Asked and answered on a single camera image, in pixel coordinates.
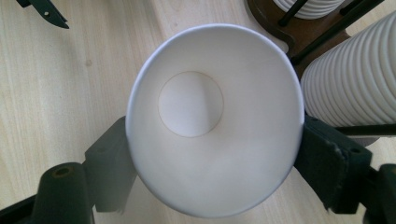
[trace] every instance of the wooden table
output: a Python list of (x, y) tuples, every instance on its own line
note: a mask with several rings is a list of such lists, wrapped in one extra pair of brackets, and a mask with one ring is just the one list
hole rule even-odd
[[(84, 151), (125, 115), (134, 79), (148, 56), (186, 28), (212, 22), (269, 36), (243, 0), (54, 0), (70, 30), (45, 22), (33, 7), (0, 1), (0, 209), (35, 194), (40, 176)], [(386, 0), (350, 34), (396, 9)], [(373, 166), (396, 162), (396, 139), (369, 148)], [(327, 212), (296, 170), (265, 202), (234, 217), (182, 215), (154, 198), (139, 178), (127, 211), (95, 214), (96, 223), (361, 223)]]

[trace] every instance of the metal rod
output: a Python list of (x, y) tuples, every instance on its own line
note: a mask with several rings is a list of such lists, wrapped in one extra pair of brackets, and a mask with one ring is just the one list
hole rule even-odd
[(280, 19), (278, 24), (280, 26), (287, 26), (291, 18), (300, 10), (300, 8), (305, 5), (308, 0), (297, 0), (293, 6), (289, 9), (289, 11)]
[(330, 29), (320, 35), (311, 44), (301, 50), (298, 54), (290, 59), (293, 65), (299, 64), (303, 58), (305, 58), (309, 53), (320, 47), (323, 43), (339, 34), (341, 31), (345, 30), (350, 24), (358, 20), (364, 14), (369, 12), (374, 7), (378, 6), (384, 0), (362, 0), (357, 6), (352, 8), (349, 13), (343, 17), (339, 22), (333, 25)]
[(340, 14), (345, 16), (350, 10), (356, 7), (362, 0), (354, 0), (349, 3), (346, 7), (341, 8)]
[(396, 124), (353, 126), (337, 128), (337, 130), (350, 136), (396, 136)]

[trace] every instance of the paper cup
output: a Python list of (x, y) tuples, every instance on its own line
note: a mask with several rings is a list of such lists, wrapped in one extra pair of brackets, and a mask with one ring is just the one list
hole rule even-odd
[(396, 123), (395, 51), (393, 12), (309, 64), (306, 112), (335, 127)]
[(304, 124), (297, 76), (266, 37), (230, 24), (163, 43), (133, 86), (134, 165), (162, 202), (196, 217), (261, 203), (293, 166)]

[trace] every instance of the stack of paper cups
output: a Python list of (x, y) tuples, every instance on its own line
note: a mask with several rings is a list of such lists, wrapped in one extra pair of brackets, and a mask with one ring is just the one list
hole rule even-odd
[[(274, 0), (274, 3), (283, 11), (287, 12), (296, 0)], [(314, 20), (324, 17), (338, 8), (344, 0), (308, 0), (296, 13), (295, 17)]]
[(396, 11), (306, 68), (306, 112), (334, 127), (396, 123)]

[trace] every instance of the white cup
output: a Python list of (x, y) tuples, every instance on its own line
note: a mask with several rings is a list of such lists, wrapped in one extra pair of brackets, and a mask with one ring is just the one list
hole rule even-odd
[(285, 53), (231, 24), (190, 28), (163, 43), (139, 72), (126, 114), (142, 181), (196, 217), (226, 217), (265, 200), (294, 163), (303, 123)]
[[(305, 20), (315, 20), (329, 15), (338, 8), (345, 0), (308, 0), (295, 17)], [(274, 0), (274, 3), (283, 11), (287, 12), (296, 0)]]
[(305, 69), (306, 112), (334, 127), (396, 123), (396, 12)]

